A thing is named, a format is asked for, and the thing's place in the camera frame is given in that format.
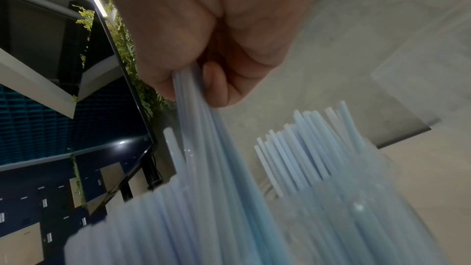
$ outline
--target human hand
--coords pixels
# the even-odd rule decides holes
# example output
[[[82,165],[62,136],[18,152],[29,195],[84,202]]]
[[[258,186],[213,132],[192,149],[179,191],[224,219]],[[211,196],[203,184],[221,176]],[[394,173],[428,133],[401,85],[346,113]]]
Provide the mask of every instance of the human hand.
[[[242,100],[280,65],[314,0],[113,0],[140,78],[175,98],[171,72],[197,60],[209,105]]]

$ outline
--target hanging plant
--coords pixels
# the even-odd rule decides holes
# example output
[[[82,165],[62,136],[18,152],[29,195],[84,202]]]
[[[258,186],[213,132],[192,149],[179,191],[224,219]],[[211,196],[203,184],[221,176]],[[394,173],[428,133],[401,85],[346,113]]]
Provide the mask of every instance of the hanging plant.
[[[77,20],[76,23],[83,25],[88,31],[91,31],[95,11],[85,9],[81,6],[78,6],[78,8],[78,13],[83,17],[83,19]],[[167,101],[153,88],[144,83],[137,75],[134,43],[132,42],[128,29],[123,24],[121,16],[114,6],[113,1],[107,0],[105,10],[109,16],[114,17],[113,20],[105,20],[106,26],[108,27],[114,44],[116,45],[118,54],[124,62],[126,72],[137,91],[141,105],[146,110],[148,119],[151,120],[155,111],[163,110],[168,107]],[[85,63],[86,57],[81,55],[81,59],[82,62]]]

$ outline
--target bundle of straws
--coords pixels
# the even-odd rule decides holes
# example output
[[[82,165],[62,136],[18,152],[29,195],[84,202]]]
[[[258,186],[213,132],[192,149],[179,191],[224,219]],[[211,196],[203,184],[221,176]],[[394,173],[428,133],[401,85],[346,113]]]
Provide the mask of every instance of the bundle of straws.
[[[319,265],[442,265],[446,261],[390,180],[390,163],[358,133],[347,106],[294,112],[257,139],[278,194],[271,208],[297,261]]]
[[[294,125],[259,140],[280,197],[270,212],[204,100],[198,66],[174,74],[174,86],[183,153],[164,134],[177,175],[70,238],[68,265],[443,264],[345,104],[328,110],[338,133],[317,112],[297,112]]]

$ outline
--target pipe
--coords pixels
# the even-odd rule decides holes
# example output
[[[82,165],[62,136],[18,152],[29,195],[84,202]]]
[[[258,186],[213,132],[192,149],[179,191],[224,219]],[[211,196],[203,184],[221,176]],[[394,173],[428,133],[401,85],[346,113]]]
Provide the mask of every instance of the pipe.
[[[83,19],[83,17],[78,12],[75,12],[67,7],[63,7],[61,5],[50,2],[48,0],[20,0],[20,1],[24,1],[24,2],[36,5],[40,8],[46,9],[48,11],[51,11],[53,13],[59,14],[61,16],[64,16],[73,20]]]

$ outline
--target hand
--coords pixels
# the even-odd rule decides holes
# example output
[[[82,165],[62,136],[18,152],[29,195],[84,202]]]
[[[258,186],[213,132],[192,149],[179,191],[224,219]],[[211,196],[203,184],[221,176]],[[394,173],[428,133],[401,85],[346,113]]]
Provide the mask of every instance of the hand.
[[[174,99],[171,72],[198,60],[205,97],[233,105],[280,65],[314,0],[113,0],[141,79]]]

